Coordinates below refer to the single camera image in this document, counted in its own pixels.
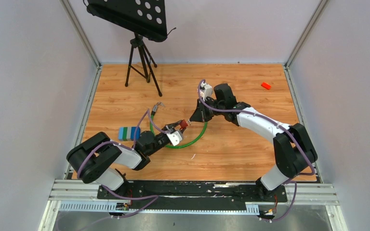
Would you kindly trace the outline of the red cable lock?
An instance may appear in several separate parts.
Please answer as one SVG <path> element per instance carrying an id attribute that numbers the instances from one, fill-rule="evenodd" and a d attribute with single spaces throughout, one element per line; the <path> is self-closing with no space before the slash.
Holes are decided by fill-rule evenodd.
<path id="1" fill-rule="evenodd" d="M 181 132 L 184 132 L 186 130 L 186 128 L 189 126 L 188 122 L 186 120 L 181 120 L 180 123 L 179 123 L 179 130 Z"/>

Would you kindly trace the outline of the green cable lock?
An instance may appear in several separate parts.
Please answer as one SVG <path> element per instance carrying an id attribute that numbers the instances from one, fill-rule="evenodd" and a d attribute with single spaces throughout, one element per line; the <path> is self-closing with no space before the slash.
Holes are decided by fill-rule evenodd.
<path id="1" fill-rule="evenodd" d="M 156 108 L 155 105 L 154 105 L 153 108 L 152 108 L 152 110 L 151 110 L 151 114 L 150 114 L 151 120 L 154 119 L 154 116 L 155 116 L 157 110 L 158 110 L 158 108 Z M 190 142 L 188 142 L 186 144 L 183 144 L 183 145 L 174 146 L 174 147 L 166 147 L 166 148 L 170 148 L 170 149 L 183 149 L 183 148 L 186 148 L 186 147 L 189 147 L 189 146 L 193 145 L 194 143 L 196 143 L 197 141 L 199 141 L 202 138 L 202 136 L 204 135 L 204 133 L 207 130 L 207 127 L 208 127 L 208 122 L 205 122 L 204 123 L 204 126 L 203 126 L 203 128 L 202 128 L 202 130 L 200 132 L 200 134 L 195 139 L 193 139 L 192 141 L 190 141 Z"/>

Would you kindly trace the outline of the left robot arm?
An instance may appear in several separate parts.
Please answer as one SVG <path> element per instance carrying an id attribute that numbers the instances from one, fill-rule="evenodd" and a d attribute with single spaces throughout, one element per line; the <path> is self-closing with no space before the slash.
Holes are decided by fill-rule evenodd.
<path id="1" fill-rule="evenodd" d="M 116 163 L 133 170 L 143 169 L 150 163 L 152 154 L 169 144 L 178 145 L 187 126 L 185 120 L 180 120 L 167 124 L 157 135 L 143 131 L 134 147 L 115 142 L 106 133 L 99 132 L 70 150 L 66 160 L 76 170 L 78 179 L 86 184 L 102 184 L 115 198 L 122 199 L 128 194 L 128 185 L 125 177 L 111 165 Z"/>

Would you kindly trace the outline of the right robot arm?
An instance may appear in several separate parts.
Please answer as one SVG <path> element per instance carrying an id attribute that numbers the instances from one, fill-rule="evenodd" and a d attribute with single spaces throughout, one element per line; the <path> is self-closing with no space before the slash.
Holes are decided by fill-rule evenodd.
<path id="1" fill-rule="evenodd" d="M 197 106 L 191 122 L 208 122 L 215 116 L 238 127 L 246 128 L 273 144 L 275 165 L 256 181 L 256 194 L 262 201 L 275 195 L 275 189 L 289 180 L 315 173 L 317 152 L 303 124 L 289 125 L 271 119 L 245 102 L 237 101 L 227 83 L 212 87 L 204 79 L 198 85 Z"/>

